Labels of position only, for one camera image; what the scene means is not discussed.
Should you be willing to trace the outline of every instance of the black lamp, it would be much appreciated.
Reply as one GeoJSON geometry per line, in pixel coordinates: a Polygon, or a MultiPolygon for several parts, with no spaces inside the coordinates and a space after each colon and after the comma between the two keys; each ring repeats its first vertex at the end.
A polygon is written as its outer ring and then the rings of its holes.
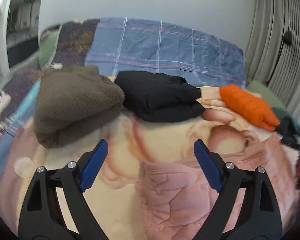
{"type": "Polygon", "coordinates": [[[275,66],[274,66],[274,68],[272,70],[272,73],[271,73],[269,79],[266,82],[266,86],[269,85],[269,83],[270,83],[270,81],[271,81],[271,79],[272,79],[272,77],[274,75],[274,71],[277,68],[277,65],[278,65],[278,62],[279,62],[279,59],[280,59],[280,56],[281,56],[284,44],[287,44],[289,47],[291,47],[291,45],[292,45],[292,33],[291,33],[291,31],[286,31],[285,34],[282,37],[282,42],[281,42],[281,48],[280,48],[280,51],[279,51],[279,55],[277,57],[277,61],[276,61],[275,66]]]}

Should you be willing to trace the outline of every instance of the orange puffer jacket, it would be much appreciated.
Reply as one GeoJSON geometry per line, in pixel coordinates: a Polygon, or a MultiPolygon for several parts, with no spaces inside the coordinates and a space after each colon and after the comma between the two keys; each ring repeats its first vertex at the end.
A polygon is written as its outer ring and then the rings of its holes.
{"type": "Polygon", "coordinates": [[[273,131],[280,124],[280,120],[266,101],[234,84],[221,87],[220,95],[230,109],[242,115],[255,126],[273,131]]]}

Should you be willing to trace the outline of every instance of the floral blanket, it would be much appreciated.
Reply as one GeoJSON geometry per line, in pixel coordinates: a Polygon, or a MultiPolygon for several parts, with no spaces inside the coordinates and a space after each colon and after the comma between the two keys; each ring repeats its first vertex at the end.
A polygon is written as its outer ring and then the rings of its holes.
{"type": "MultiPolygon", "coordinates": [[[[36,167],[62,168],[69,161],[77,161],[104,138],[109,145],[108,157],[84,197],[109,239],[146,239],[140,201],[135,191],[140,161],[178,162],[193,155],[194,142],[199,138],[211,151],[231,161],[230,156],[245,152],[248,147],[273,134],[251,126],[240,115],[226,108],[220,99],[219,88],[201,87],[201,91],[202,98],[198,101],[207,109],[201,117],[180,123],[158,124],[144,122],[123,111],[102,129],[57,149],[46,150],[38,144],[33,120],[30,119],[15,136],[0,182],[1,217],[17,233],[21,205],[36,167]]],[[[291,164],[289,181],[293,181],[298,154],[287,147],[285,153],[283,158],[291,164]]],[[[77,231],[63,191],[58,189],[57,192],[67,227],[77,231]]],[[[286,194],[294,195],[294,188],[289,187],[286,194]]],[[[283,220],[289,217],[287,210],[292,207],[293,201],[289,198],[284,204],[283,220]]]]}

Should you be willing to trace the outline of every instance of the brown fleece garment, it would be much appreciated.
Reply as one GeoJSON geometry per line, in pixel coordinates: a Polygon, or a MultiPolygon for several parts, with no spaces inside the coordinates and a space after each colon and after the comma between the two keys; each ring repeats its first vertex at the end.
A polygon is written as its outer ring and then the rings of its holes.
{"type": "Polygon", "coordinates": [[[76,141],[116,118],[123,101],[121,88],[97,66],[46,70],[34,117],[38,142],[51,148],[76,141]]]}

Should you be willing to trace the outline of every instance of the green pillow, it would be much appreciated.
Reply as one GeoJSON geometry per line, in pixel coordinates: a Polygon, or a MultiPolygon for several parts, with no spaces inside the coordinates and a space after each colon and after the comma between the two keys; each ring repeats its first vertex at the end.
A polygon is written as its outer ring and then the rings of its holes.
{"type": "Polygon", "coordinates": [[[277,98],[265,85],[257,81],[252,81],[247,90],[258,93],[262,96],[262,99],[266,101],[271,107],[282,108],[286,110],[284,104],[277,98]]]}
{"type": "Polygon", "coordinates": [[[58,38],[59,38],[59,32],[55,31],[55,32],[51,33],[49,36],[45,37],[40,42],[39,67],[41,69],[49,62],[51,56],[53,56],[53,54],[57,48],[58,38]]]}

